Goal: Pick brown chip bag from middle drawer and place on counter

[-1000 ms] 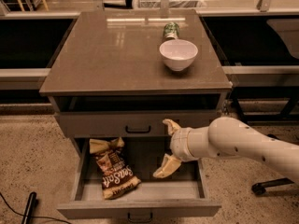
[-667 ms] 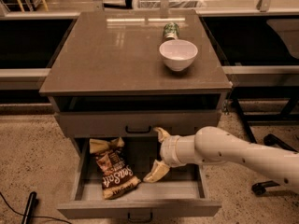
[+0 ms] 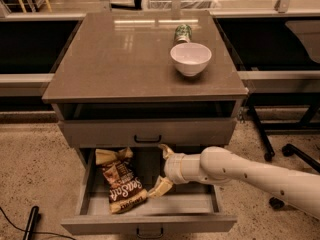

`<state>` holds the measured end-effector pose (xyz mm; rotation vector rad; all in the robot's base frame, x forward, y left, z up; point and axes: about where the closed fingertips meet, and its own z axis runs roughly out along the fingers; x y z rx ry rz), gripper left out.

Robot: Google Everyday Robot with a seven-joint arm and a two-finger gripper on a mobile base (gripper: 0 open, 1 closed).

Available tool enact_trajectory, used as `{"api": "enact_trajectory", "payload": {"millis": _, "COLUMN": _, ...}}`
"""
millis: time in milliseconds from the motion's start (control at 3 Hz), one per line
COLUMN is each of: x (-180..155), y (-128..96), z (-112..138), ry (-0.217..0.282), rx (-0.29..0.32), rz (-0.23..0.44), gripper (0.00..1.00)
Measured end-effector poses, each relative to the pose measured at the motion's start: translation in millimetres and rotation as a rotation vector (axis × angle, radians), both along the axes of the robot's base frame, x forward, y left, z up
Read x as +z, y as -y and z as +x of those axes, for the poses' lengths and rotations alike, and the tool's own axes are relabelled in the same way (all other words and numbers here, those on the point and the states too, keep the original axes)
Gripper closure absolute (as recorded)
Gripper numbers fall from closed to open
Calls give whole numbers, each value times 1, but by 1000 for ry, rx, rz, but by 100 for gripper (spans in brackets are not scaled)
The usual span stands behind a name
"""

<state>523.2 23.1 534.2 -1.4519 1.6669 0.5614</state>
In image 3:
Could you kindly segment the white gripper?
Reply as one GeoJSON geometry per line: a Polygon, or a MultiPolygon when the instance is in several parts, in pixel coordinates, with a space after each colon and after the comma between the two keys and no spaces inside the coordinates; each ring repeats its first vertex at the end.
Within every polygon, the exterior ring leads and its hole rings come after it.
{"type": "Polygon", "coordinates": [[[152,189],[148,191],[149,198],[158,198],[165,195],[174,184],[187,184],[199,182],[202,176],[199,154],[174,153],[166,144],[159,144],[163,159],[166,160],[164,173],[166,177],[159,176],[152,189]]]}

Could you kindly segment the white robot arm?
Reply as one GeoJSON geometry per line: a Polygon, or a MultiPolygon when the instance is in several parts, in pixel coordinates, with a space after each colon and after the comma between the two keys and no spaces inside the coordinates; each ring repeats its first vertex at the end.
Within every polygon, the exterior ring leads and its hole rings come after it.
{"type": "Polygon", "coordinates": [[[239,180],[320,218],[319,175],[254,162],[216,146],[205,148],[200,154],[175,153],[165,144],[159,148],[165,160],[165,176],[159,176],[148,192],[151,198],[165,195],[174,185],[221,185],[239,180]]]}

